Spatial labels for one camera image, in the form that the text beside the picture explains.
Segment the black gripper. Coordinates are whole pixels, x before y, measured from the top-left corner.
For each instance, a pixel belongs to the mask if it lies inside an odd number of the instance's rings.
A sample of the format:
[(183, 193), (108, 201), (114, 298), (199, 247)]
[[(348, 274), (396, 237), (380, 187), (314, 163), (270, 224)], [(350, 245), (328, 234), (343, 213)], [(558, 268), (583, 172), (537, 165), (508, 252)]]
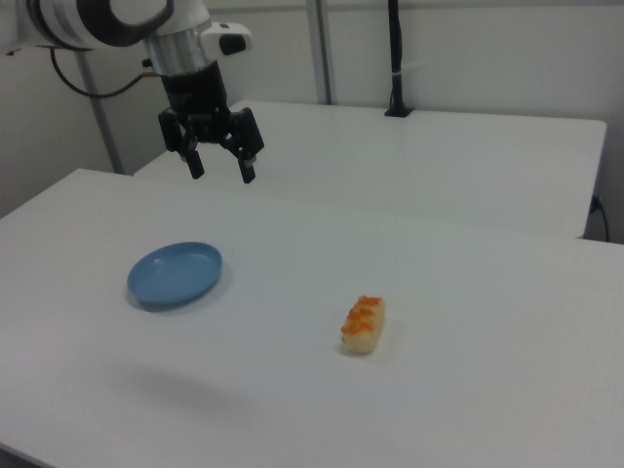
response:
[(254, 163), (264, 148), (252, 110), (230, 112), (217, 61), (196, 72), (162, 76), (170, 106), (158, 115), (166, 149), (186, 163), (193, 179), (204, 173), (198, 141), (220, 143), (237, 159), (245, 184), (255, 179)]

